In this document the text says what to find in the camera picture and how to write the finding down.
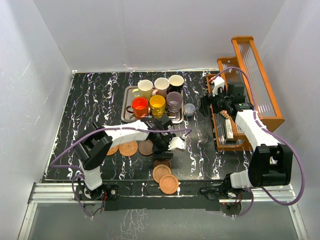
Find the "cream yellow mug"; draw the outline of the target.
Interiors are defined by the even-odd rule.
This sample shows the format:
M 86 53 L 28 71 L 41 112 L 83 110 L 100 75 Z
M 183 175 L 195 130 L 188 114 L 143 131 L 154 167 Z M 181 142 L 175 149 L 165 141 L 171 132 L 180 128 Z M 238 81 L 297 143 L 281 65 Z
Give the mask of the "cream yellow mug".
M 152 97 L 153 83 L 148 80 L 140 80 L 137 84 L 137 88 L 132 90 L 132 95 L 134 97 L 143 97 L 149 100 Z

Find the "woven rattan coaster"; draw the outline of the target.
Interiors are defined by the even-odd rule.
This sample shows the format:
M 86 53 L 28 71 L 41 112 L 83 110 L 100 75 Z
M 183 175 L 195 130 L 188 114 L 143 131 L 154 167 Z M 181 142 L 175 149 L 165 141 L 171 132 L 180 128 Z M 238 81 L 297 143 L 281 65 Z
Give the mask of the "woven rattan coaster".
M 107 156 L 112 156 L 114 155 L 117 151 L 119 150 L 119 146 L 116 145 L 114 147 L 111 147 L 108 152 L 106 153 Z
M 131 157 L 138 151 L 137 141 L 130 141 L 119 145 L 119 152 L 122 156 Z

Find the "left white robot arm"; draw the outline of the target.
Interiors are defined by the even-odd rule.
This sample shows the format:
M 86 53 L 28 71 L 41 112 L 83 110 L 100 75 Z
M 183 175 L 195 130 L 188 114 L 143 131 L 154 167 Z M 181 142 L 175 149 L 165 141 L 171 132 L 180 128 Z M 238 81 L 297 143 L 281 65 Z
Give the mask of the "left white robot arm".
M 105 191 L 101 165 L 108 151 L 111 148 L 119 148 L 121 145 L 138 141 L 150 141 L 153 144 L 153 155 L 166 154 L 171 158 L 173 155 L 169 151 L 179 146 L 180 138 L 175 134 L 173 123 L 167 115 L 160 118 L 144 117 L 131 123 L 115 126 L 91 124 L 73 145 L 84 180 L 84 188 L 81 191 L 86 198 L 97 200 Z

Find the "dark brown wooden coaster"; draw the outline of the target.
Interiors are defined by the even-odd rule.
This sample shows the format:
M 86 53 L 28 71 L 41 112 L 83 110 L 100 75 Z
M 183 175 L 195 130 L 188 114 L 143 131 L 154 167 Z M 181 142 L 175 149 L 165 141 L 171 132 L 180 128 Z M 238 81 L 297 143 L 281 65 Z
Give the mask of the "dark brown wooden coaster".
M 141 141 L 138 145 L 138 151 L 143 156 L 151 156 L 153 154 L 153 143 L 150 140 Z

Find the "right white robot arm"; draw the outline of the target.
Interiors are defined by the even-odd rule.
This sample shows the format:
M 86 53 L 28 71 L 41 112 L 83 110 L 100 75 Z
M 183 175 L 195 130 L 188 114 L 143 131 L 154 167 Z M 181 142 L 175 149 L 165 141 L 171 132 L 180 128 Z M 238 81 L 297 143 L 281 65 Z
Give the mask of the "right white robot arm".
M 201 98 L 200 112 L 209 114 L 226 111 L 242 129 L 252 149 L 247 170 L 230 173 L 223 181 L 223 194 L 233 199 L 244 188 L 285 186 L 290 183 L 293 151 L 273 137 L 258 118 L 252 103 L 246 102 L 245 85 L 234 82 L 225 86 L 225 81 L 217 77 L 211 82 L 211 92 Z

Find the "light brown wooden coaster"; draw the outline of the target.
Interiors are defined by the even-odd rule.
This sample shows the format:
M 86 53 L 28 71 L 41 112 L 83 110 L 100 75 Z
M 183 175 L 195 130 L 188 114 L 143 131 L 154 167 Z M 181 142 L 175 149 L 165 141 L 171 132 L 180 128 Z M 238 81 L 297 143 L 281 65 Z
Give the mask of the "light brown wooden coaster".
M 164 175 L 171 174 L 171 173 L 172 173 L 172 171 L 167 165 L 159 164 L 153 168 L 152 177 L 157 183 L 159 183 L 160 179 Z

